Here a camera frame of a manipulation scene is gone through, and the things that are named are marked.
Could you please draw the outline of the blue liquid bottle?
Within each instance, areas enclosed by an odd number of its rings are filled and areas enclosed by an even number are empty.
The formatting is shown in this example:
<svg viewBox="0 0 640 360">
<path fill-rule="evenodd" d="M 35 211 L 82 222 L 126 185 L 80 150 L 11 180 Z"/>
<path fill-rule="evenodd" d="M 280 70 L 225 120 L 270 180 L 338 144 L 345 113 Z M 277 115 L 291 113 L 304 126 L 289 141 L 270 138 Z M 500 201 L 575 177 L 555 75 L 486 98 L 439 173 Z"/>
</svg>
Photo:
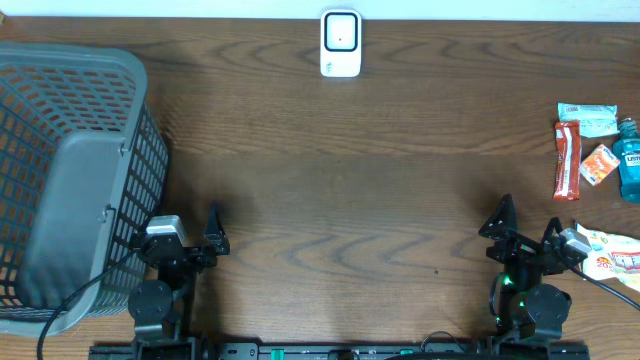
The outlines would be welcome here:
<svg viewBox="0 0 640 360">
<path fill-rule="evenodd" d="M 625 201 L 639 202 L 639 129 L 631 118 L 620 121 L 620 139 L 613 145 L 621 180 L 621 196 Z"/>
</svg>

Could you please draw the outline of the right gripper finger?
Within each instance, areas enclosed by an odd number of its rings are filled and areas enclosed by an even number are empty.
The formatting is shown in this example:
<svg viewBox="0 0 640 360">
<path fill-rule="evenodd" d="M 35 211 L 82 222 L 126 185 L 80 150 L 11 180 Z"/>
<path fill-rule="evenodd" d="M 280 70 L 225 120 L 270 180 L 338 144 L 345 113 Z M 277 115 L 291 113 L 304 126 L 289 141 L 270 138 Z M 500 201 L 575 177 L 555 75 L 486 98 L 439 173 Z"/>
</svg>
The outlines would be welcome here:
<svg viewBox="0 0 640 360">
<path fill-rule="evenodd" d="M 507 240 L 518 232 L 517 216 L 511 194 L 504 195 L 497 208 L 478 231 L 478 235 L 492 240 Z"/>
<path fill-rule="evenodd" d="M 547 227 L 543 233 L 544 245 L 561 245 L 563 237 L 561 235 L 564 230 L 561 221 L 558 217 L 553 217 L 549 220 Z"/>
</svg>

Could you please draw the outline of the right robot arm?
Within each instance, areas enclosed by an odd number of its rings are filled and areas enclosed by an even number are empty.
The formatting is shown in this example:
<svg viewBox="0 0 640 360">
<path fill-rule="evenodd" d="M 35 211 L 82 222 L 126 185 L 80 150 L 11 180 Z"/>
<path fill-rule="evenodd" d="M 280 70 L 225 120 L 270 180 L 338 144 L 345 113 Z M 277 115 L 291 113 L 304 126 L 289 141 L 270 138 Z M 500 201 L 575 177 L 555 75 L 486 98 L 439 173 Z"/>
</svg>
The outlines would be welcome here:
<svg viewBox="0 0 640 360">
<path fill-rule="evenodd" d="M 512 196 L 501 198 L 478 231 L 493 241 L 486 256 L 503 265 L 490 293 L 490 311 L 498 318 L 498 345 L 545 343 L 562 337 L 571 296 L 543 282 L 584 261 L 591 252 L 587 237 L 552 218 L 538 242 L 518 231 Z"/>
</svg>

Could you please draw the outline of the yellow snack package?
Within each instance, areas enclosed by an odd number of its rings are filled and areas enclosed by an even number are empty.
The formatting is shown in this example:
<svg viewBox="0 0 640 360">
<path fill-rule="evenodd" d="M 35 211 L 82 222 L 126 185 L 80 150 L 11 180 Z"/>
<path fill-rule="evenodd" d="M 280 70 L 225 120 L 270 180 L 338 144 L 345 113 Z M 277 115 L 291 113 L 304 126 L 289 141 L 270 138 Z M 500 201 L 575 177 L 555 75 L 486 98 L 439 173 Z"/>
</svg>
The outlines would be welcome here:
<svg viewBox="0 0 640 360">
<path fill-rule="evenodd" d="M 595 280 L 618 279 L 625 286 L 639 291 L 639 240 L 628 236 L 591 230 L 576 224 L 591 251 L 582 262 L 582 272 Z"/>
</svg>

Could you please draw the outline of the grey plastic shopping basket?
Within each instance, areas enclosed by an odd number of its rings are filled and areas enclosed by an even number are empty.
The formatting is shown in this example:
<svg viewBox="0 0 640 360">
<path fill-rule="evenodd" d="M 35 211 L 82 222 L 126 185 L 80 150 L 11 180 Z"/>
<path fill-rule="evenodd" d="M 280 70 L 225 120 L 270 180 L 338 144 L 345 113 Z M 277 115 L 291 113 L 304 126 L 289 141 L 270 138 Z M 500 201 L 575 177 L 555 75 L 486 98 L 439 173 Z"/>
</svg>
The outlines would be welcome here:
<svg viewBox="0 0 640 360">
<path fill-rule="evenodd" d="M 57 334 L 125 310 L 129 242 L 158 209 L 168 150 L 147 75 L 117 49 L 1 46 L 1 330 Z"/>
</svg>

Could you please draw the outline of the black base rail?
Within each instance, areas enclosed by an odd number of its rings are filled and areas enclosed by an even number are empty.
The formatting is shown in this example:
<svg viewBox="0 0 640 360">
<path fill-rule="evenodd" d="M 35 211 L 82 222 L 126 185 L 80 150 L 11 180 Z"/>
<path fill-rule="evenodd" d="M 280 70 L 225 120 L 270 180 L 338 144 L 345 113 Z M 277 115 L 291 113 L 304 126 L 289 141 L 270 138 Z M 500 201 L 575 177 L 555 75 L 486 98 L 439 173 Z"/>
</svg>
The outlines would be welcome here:
<svg viewBox="0 0 640 360">
<path fill-rule="evenodd" d="M 425 345 L 286 345 L 219 343 L 167 345 L 136 349 L 132 345 L 92 346 L 89 360 L 201 359 L 201 360 L 376 360 L 391 359 L 549 359 L 589 360 L 584 345 L 555 344 L 544 347 L 511 345 L 500 355 L 477 350 L 469 343 L 438 339 Z"/>
</svg>

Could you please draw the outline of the red chocolate bar wrapper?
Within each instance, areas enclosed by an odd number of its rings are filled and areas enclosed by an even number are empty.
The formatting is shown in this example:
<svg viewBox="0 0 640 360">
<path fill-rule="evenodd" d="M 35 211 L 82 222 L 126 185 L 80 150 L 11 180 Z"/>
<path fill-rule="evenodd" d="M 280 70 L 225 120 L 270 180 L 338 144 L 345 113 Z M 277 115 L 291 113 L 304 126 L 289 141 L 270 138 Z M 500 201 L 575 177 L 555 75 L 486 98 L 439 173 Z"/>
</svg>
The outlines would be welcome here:
<svg viewBox="0 0 640 360">
<path fill-rule="evenodd" d="M 575 201 L 580 198 L 581 136 L 578 122 L 555 124 L 557 166 L 553 199 Z"/>
</svg>

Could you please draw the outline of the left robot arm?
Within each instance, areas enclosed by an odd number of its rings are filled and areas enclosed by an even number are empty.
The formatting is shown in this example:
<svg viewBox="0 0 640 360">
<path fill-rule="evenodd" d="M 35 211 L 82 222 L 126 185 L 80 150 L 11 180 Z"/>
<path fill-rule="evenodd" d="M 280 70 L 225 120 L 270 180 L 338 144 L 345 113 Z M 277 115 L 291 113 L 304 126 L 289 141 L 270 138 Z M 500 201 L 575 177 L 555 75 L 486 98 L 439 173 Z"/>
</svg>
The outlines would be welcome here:
<svg viewBox="0 0 640 360">
<path fill-rule="evenodd" d="M 214 267 L 219 256 L 230 253 L 215 206 L 208 213 L 204 243 L 187 246 L 185 239 L 180 217 L 163 215 L 150 218 L 130 244 L 134 255 L 157 271 L 155 279 L 134 287 L 128 299 L 135 339 L 145 346 L 180 339 L 183 328 L 190 323 L 198 275 Z"/>
</svg>

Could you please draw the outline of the white barcode scanner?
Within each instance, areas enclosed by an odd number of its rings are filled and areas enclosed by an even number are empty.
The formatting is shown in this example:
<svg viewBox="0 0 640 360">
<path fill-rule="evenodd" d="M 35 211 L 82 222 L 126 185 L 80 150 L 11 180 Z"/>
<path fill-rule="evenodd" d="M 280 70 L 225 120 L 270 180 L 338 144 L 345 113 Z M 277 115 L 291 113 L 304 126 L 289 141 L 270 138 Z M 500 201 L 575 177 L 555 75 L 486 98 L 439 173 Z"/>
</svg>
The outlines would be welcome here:
<svg viewBox="0 0 640 360">
<path fill-rule="evenodd" d="M 324 77 L 351 78 L 362 64 L 362 18 L 352 9 L 326 10 L 320 20 L 320 72 Z"/>
</svg>

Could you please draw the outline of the orange tissue pack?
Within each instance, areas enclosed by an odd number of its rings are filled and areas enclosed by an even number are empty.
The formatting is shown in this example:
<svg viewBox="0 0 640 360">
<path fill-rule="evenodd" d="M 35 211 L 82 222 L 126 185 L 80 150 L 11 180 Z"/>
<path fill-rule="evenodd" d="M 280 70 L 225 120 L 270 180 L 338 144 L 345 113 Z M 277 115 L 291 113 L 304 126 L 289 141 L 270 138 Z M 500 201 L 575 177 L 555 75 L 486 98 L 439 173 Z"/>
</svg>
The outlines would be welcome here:
<svg viewBox="0 0 640 360">
<path fill-rule="evenodd" d="M 579 172 L 590 185 L 596 186 L 616 170 L 619 164 L 620 160 L 614 153 L 600 144 L 582 161 Z"/>
</svg>

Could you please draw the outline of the teal wet wipes pack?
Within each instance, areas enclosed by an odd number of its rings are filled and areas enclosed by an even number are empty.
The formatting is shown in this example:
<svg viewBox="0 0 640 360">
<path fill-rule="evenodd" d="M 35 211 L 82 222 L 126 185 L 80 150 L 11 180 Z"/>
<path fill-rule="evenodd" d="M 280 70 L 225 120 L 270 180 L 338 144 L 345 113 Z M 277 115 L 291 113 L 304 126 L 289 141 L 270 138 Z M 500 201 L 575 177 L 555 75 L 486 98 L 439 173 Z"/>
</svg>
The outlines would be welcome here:
<svg viewBox="0 0 640 360">
<path fill-rule="evenodd" d="M 559 103 L 557 111 L 560 121 L 578 122 L 583 137 L 600 138 L 619 133 L 616 105 Z"/>
</svg>

